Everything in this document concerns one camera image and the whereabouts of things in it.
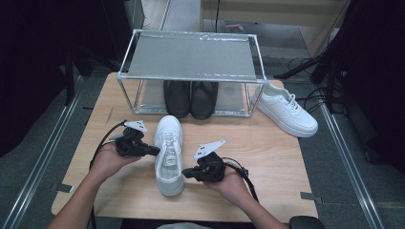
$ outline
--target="shoe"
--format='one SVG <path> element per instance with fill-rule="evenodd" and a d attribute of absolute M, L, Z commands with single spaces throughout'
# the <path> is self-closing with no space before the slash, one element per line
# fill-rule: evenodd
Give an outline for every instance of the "shoe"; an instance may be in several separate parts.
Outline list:
<path fill-rule="evenodd" d="M 193 81 L 191 83 L 190 113 L 197 119 L 207 119 L 215 112 L 218 82 Z"/>
<path fill-rule="evenodd" d="M 163 81 L 164 105 L 166 111 L 182 118 L 190 112 L 190 82 L 189 81 Z"/>
<path fill-rule="evenodd" d="M 318 122 L 295 101 L 295 94 L 290 94 L 287 90 L 277 88 L 271 83 L 266 83 L 263 87 L 263 93 L 257 105 L 260 111 L 290 135 L 298 137 L 315 135 Z M 259 96 L 260 88 L 256 89 L 252 97 L 253 103 Z"/>
<path fill-rule="evenodd" d="M 160 192 L 174 196 L 182 191 L 182 129 L 179 121 L 172 115 L 163 117 L 155 132 L 155 146 L 160 148 L 156 156 L 155 172 Z"/>

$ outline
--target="person's right hand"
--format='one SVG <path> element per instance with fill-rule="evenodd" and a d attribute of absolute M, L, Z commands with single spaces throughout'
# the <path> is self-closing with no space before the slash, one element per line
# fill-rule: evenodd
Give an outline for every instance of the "person's right hand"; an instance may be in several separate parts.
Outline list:
<path fill-rule="evenodd" d="M 204 185 L 221 193 L 227 200 L 239 205 L 240 199 L 252 198 L 242 177 L 230 167 L 226 166 L 223 180 L 219 182 L 205 182 Z"/>

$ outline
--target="gray floor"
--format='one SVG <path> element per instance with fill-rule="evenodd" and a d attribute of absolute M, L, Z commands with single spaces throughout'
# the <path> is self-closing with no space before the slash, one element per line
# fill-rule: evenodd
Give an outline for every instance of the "gray floor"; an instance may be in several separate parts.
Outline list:
<path fill-rule="evenodd" d="M 173 0 L 167 15 L 165 30 L 197 31 L 198 18 L 195 12 L 199 1 Z M 159 29 L 164 18 L 162 11 L 167 1 L 144 1 L 148 25 L 145 29 Z M 222 23 L 219 31 L 226 32 Z M 284 73 L 289 68 L 299 65 L 301 59 L 309 57 L 301 34 L 295 27 L 241 23 L 246 33 L 257 33 L 261 50 L 264 52 L 266 74 L 271 76 Z M 206 31 L 212 31 L 211 22 L 204 21 Z M 34 124 L 24 141 L 12 152 L 0 158 L 0 224 L 4 228 L 44 228 L 52 220 L 51 206 L 55 191 L 54 183 L 60 183 L 69 167 L 75 147 L 84 131 L 91 109 L 96 103 L 105 77 L 110 72 L 96 62 L 95 72 L 91 77 L 81 79 L 82 90 L 75 107 L 57 144 L 49 146 L 47 140 L 58 123 L 61 114 L 67 113 L 64 104 L 65 93 L 62 92 L 49 109 Z M 309 74 L 298 73 L 289 80 L 284 80 L 285 87 L 297 95 L 306 97 L 314 89 L 309 83 Z M 369 224 L 358 194 L 353 188 L 351 171 L 345 167 L 340 148 L 330 130 L 330 124 L 322 109 L 311 113 L 319 123 L 318 133 L 309 138 L 299 139 L 303 158 L 309 175 L 313 194 L 317 198 L 316 207 L 319 218 L 327 228 L 372 228 Z M 351 123 L 343 114 L 332 116 L 338 123 L 356 168 L 364 181 L 365 187 L 373 198 L 377 213 L 385 228 L 405 227 L 405 176 L 390 165 L 374 165 L 364 156 L 359 139 Z M 50 150 L 46 167 L 39 177 L 30 177 L 32 169 L 37 168 L 37 161 L 43 157 L 44 149 Z M 37 186 L 25 187 L 28 180 L 38 179 Z M 34 190 L 32 196 L 25 199 L 23 190 Z M 15 223 L 8 220 L 14 203 L 21 204 L 22 213 Z M 119 228 L 120 219 L 97 218 L 98 228 Z"/>

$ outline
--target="hand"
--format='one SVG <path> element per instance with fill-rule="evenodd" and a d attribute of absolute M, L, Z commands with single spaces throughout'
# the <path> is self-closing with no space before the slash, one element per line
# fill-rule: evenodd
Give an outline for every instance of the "hand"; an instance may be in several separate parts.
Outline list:
<path fill-rule="evenodd" d="M 252 198 L 247 191 L 246 185 L 242 177 L 230 167 L 225 168 L 223 180 L 220 182 L 205 182 L 204 185 L 221 193 L 227 200 L 239 205 L 239 200 L 246 197 Z"/>
<path fill-rule="evenodd" d="M 95 176 L 100 182 L 116 174 L 123 166 L 141 159 L 141 156 L 120 156 L 115 143 L 108 143 L 98 151 L 89 175 Z"/>

